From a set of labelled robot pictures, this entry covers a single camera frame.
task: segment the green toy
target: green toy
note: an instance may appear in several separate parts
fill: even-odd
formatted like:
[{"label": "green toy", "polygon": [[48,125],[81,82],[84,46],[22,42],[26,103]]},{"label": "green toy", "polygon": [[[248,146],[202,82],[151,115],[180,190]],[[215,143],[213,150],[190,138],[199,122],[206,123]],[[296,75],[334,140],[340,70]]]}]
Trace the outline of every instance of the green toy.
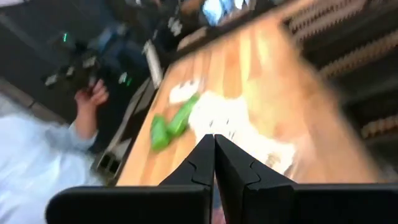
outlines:
[{"label": "green toy", "polygon": [[193,106],[199,100],[198,95],[193,95],[187,102],[182,105],[172,121],[167,126],[167,132],[173,138],[181,136],[188,126],[188,118],[191,114]]},{"label": "green toy", "polygon": [[163,116],[157,114],[152,120],[150,127],[150,143],[154,151],[161,151],[170,143],[167,134],[166,121]]}]

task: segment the wood grain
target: wood grain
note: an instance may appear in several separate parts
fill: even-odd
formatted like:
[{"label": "wood grain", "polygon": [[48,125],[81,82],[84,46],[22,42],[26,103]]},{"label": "wood grain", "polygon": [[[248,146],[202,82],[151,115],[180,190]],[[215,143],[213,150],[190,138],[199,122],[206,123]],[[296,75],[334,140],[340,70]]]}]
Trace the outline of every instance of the wood grain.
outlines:
[{"label": "wood grain", "polygon": [[150,149],[155,114],[176,112],[170,90],[192,78],[205,78],[206,90],[225,97],[243,95],[252,124],[268,138],[297,149],[290,178],[297,182],[378,182],[378,172],[336,100],[300,57],[281,29],[281,19],[311,1],[270,12],[170,66],[142,125],[118,185],[157,185],[189,155],[189,130],[164,151]]}]

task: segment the green light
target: green light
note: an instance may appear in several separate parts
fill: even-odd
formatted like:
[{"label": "green light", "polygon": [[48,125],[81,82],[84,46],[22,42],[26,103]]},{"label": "green light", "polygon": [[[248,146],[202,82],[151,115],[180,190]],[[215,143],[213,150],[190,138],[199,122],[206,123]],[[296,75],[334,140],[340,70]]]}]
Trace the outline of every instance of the green light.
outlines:
[{"label": "green light", "polygon": [[129,81],[127,82],[127,86],[129,86],[131,84],[132,78],[129,79]]},{"label": "green light", "polygon": [[64,41],[64,42],[67,41],[67,37],[68,37],[68,34],[67,34],[67,33],[64,33],[64,34],[63,34],[63,41]]}]

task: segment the white napkin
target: white napkin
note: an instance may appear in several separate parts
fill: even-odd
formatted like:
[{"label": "white napkin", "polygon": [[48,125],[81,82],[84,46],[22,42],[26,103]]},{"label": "white napkin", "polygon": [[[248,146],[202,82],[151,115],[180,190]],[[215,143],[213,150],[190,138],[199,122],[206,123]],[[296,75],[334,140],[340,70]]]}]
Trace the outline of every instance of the white napkin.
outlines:
[{"label": "white napkin", "polygon": [[242,96],[225,99],[207,91],[193,107],[188,123],[195,132],[197,143],[206,134],[222,134],[280,174],[293,163],[294,146],[259,134],[250,123],[247,104]]}]

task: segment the person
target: person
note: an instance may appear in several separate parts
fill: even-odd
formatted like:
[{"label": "person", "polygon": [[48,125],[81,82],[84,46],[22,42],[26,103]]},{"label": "person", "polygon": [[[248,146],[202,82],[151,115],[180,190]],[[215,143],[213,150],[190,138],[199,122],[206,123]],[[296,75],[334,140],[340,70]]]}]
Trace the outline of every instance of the person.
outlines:
[{"label": "person", "polygon": [[70,126],[29,115],[0,118],[0,223],[44,224],[45,209],[57,193],[79,185],[102,185],[87,154],[96,138],[96,110],[108,99],[102,80],[92,94],[75,95],[77,117]]}]

